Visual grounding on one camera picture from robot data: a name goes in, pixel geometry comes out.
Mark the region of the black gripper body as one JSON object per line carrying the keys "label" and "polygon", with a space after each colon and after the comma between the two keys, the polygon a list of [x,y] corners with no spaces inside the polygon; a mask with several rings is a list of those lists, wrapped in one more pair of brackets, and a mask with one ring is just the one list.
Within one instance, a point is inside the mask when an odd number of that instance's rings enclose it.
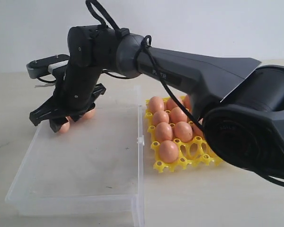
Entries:
{"label": "black gripper body", "polygon": [[41,106],[32,111],[29,119],[34,126],[42,121],[71,117],[73,121],[78,121],[83,114],[95,108],[95,101],[100,95],[106,92],[103,84],[96,84],[93,91],[79,94],[67,94],[66,91],[55,89],[53,95]]}

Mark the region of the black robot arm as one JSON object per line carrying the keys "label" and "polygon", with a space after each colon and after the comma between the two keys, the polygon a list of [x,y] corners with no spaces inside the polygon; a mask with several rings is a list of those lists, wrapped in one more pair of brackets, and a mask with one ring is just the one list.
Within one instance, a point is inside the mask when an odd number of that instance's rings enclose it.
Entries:
{"label": "black robot arm", "polygon": [[194,122],[210,148],[227,163],[284,187],[284,66],[261,65],[252,58],[219,58],[154,48],[151,37],[107,26],[69,30],[69,55],[27,65],[29,76],[55,77],[53,95],[30,113],[53,131],[95,107],[105,89],[102,73],[126,79],[141,74],[189,96]]}

